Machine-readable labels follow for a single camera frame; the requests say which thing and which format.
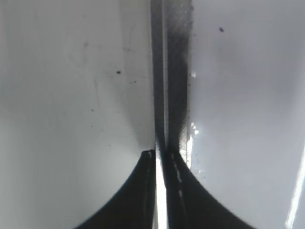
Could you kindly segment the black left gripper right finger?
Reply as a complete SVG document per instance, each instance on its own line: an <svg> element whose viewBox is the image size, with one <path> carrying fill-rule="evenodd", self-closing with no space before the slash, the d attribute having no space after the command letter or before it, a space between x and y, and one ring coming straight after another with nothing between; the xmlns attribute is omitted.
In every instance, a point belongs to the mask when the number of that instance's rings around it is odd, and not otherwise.
<svg viewBox="0 0 305 229"><path fill-rule="evenodd" d="M251 229L221 205L194 177L180 154L162 155L171 229Z"/></svg>

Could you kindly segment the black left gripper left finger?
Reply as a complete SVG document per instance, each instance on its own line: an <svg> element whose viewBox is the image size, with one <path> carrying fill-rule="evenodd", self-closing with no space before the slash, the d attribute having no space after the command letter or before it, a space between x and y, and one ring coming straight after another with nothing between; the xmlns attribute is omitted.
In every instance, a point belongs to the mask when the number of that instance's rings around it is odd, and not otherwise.
<svg viewBox="0 0 305 229"><path fill-rule="evenodd" d="M140 159L119 191L79 229L151 229L155 206L155 151Z"/></svg>

